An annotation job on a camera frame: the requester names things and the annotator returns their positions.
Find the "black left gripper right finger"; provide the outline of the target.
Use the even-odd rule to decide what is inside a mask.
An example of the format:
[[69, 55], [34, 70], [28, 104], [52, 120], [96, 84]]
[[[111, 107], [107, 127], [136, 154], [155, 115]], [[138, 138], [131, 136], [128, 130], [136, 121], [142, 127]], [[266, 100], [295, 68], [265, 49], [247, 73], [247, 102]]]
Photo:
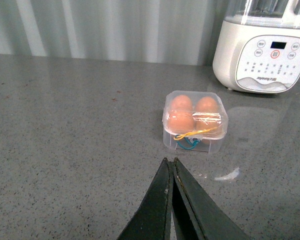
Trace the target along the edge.
[[173, 221], [178, 240], [250, 240], [178, 158], [173, 160]]

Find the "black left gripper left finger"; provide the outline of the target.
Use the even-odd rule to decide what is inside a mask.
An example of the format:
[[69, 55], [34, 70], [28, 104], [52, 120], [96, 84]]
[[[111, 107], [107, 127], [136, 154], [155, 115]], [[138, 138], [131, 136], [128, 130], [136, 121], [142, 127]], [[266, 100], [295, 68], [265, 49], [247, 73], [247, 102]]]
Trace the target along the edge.
[[169, 240], [171, 234], [174, 175], [164, 158], [141, 204], [119, 240]]

